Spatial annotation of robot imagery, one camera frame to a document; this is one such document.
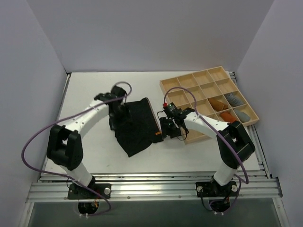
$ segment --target white backdrop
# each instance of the white backdrop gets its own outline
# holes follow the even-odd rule
[[[68,72],[236,70],[273,0],[27,0]]]
[[[38,177],[21,149],[56,118],[66,73],[25,0],[0,1],[0,31],[0,221],[15,227]],[[28,147],[33,166],[42,167],[47,139],[44,133]]]
[[[303,1],[275,0],[238,69],[292,227],[303,223]]]

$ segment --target wooden tray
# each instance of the wooden tray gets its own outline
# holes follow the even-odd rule
[[[160,87],[163,94],[165,94],[172,87],[188,88],[194,94],[197,100],[198,111],[201,114],[213,119],[223,121],[223,119],[220,117],[220,113],[222,111],[215,111],[210,105],[208,98],[215,98],[218,101],[227,104],[229,109],[224,110],[223,112],[230,112],[238,121],[240,120],[234,112],[235,109],[250,116],[249,122],[242,123],[244,126],[252,125],[259,120],[256,113],[253,111],[247,100],[238,90],[237,86],[235,86],[222,66],[190,73],[180,77],[161,80]],[[233,93],[243,102],[243,105],[232,107],[224,96],[228,93]],[[187,107],[194,107],[194,100],[192,96],[188,92],[181,89],[174,89],[170,91],[166,97],[166,102],[173,102],[176,107],[181,108],[182,110]],[[187,139],[184,140],[184,143],[188,144],[206,138],[208,138],[208,136],[194,130],[189,130],[189,134]]]

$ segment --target black cloth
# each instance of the black cloth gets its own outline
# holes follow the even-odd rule
[[[131,121],[115,130],[115,137],[129,157],[148,148],[152,143],[163,141],[148,98],[125,103],[129,107]]]

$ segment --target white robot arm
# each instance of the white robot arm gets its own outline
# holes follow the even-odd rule
[[[214,187],[216,187],[215,190],[229,187],[229,183],[240,164],[216,132],[199,117],[200,114],[196,114],[191,108],[181,110],[177,109],[173,103],[170,103],[169,105],[165,105],[163,110],[167,115],[167,117],[160,118],[161,130],[164,137],[166,135],[171,138],[179,136],[181,133],[178,127],[182,127],[187,133],[188,129],[193,129],[218,141],[222,164],[214,174],[212,180],[214,181]],[[221,122],[203,115],[201,116],[227,140],[236,151],[241,162],[247,160],[255,151],[254,144],[240,122]]]
[[[63,126],[56,124],[50,130],[47,157],[86,187],[93,188],[95,179],[82,163],[81,140],[96,123],[108,115],[111,129],[129,119],[128,108],[122,101],[101,105],[104,101],[125,95],[126,92],[122,88],[114,86],[110,93],[98,94],[85,110],[94,106],[98,107],[72,119]]]

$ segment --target cable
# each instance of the cable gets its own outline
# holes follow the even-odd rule
[[[162,112],[164,112],[164,110],[157,112],[157,117],[158,117],[159,120],[160,120],[159,113],[162,113]]]
[[[34,134],[26,143],[25,143],[24,147],[22,148],[22,152],[21,152],[21,159],[22,159],[22,162],[23,162],[28,168],[30,168],[30,169],[32,169],[32,170],[34,170],[34,171],[40,172],[40,173],[52,174],[52,175],[57,175],[57,176],[62,176],[62,177],[70,178],[70,179],[73,180],[76,184],[78,184],[78,185],[80,185],[81,187],[85,188],[86,190],[88,190],[88,191],[90,191],[90,192],[96,194],[98,197],[100,197],[101,199],[103,199],[103,200],[108,204],[108,209],[103,210],[103,211],[100,211],[100,212],[98,212],[98,213],[90,214],[89,216],[96,216],[96,215],[104,214],[104,213],[110,211],[110,210],[111,210],[111,204],[110,204],[110,202],[109,202],[104,196],[102,196],[100,193],[95,192],[94,190],[88,188],[87,186],[84,186],[82,183],[78,182],[78,181],[77,181],[76,179],[74,179],[73,177],[70,177],[70,176],[68,176],[68,175],[66,175],[66,174],[60,174],[60,173],[45,171],[45,170],[38,169],[38,168],[35,168],[35,167],[31,166],[31,165],[25,160],[25,150],[26,150],[26,148],[28,147],[29,143],[30,143],[34,138],[36,138],[40,133],[44,132],[46,129],[52,127],[53,125],[58,124],[58,123],[63,122],[63,121],[66,121],[66,120],[69,120],[69,119],[72,119],[72,118],[75,118],[75,117],[78,117],[78,116],[80,116],[80,115],[82,115],[82,114],[86,114],[87,112],[89,112],[89,111],[91,111],[91,110],[93,110],[93,109],[95,109],[95,108],[97,108],[97,107],[99,107],[99,106],[101,106],[101,105],[108,104],[108,103],[114,102],[114,101],[123,100],[125,97],[129,96],[129,95],[131,94],[132,90],[133,90],[133,89],[132,89],[132,86],[131,86],[129,83],[124,82],[124,81],[115,83],[114,86],[119,85],[119,84],[126,84],[126,85],[128,85],[129,88],[130,88],[129,93],[127,93],[127,94],[126,94],[125,96],[123,96],[123,97],[113,98],[113,99],[104,101],[104,102],[102,102],[102,103],[100,103],[100,104],[98,104],[98,105],[95,105],[95,106],[93,106],[93,107],[91,107],[91,108],[88,108],[87,110],[84,110],[84,111],[82,111],[82,112],[80,112],[80,113],[78,113],[78,114],[74,114],[74,115],[72,115],[72,116],[62,118],[62,119],[60,119],[60,120],[57,120],[57,121],[55,121],[55,122],[53,122],[53,123],[51,123],[51,124],[49,124],[49,125],[43,127],[42,129],[40,129],[39,131],[37,131],[37,132],[36,132],[36,133],[35,133],[35,134]]]
[[[70,187],[68,186],[68,180],[69,180],[69,177],[66,179],[66,187],[68,188],[68,190],[70,189]]]
[[[179,136],[177,136],[177,139],[180,140],[180,141],[184,141],[184,140],[186,140],[187,135],[188,135],[188,130],[186,129],[186,130],[185,130],[185,135],[184,135],[184,134],[181,135],[181,136],[185,136],[185,138],[181,140],[181,139],[179,139]]]
[[[182,89],[182,90],[185,90],[185,91],[187,91],[187,92],[193,97],[194,102],[195,102],[194,110],[195,110],[195,113],[197,114],[197,116],[198,116],[198,117],[199,117],[199,118],[200,118],[208,127],[210,127],[210,128],[218,135],[218,137],[225,143],[225,145],[226,145],[226,146],[229,148],[229,150],[232,152],[232,154],[234,155],[234,157],[235,157],[236,160],[238,161],[239,165],[241,166],[241,169],[242,169],[243,172],[244,172],[245,180],[243,180],[241,177],[239,177],[239,176],[236,175],[236,174],[234,175],[235,177],[237,177],[237,178],[239,179],[239,187],[238,187],[238,192],[237,192],[237,195],[236,195],[236,197],[235,197],[233,203],[232,203],[231,206],[225,211],[225,212],[227,212],[228,210],[230,210],[230,209],[234,206],[234,204],[235,204],[235,202],[236,202],[236,200],[237,200],[237,198],[238,198],[238,196],[239,196],[239,191],[240,191],[240,189],[241,189],[241,182],[244,182],[245,184],[248,184],[248,183],[249,183],[247,171],[246,171],[246,169],[245,169],[245,167],[244,167],[244,165],[243,165],[241,159],[239,158],[237,152],[232,148],[232,146],[227,142],[227,140],[218,132],[218,130],[216,130],[210,123],[208,123],[207,120],[204,119],[204,117],[202,117],[202,116],[199,114],[199,112],[198,112],[198,110],[197,110],[197,100],[196,100],[196,97],[194,96],[194,94],[193,94],[190,90],[188,90],[188,89],[186,89],[186,88],[184,88],[184,87],[172,87],[172,88],[170,88],[170,89],[165,93],[164,99],[163,99],[163,103],[166,103],[166,96],[167,96],[167,94],[168,94],[171,90],[174,90],[174,89]]]

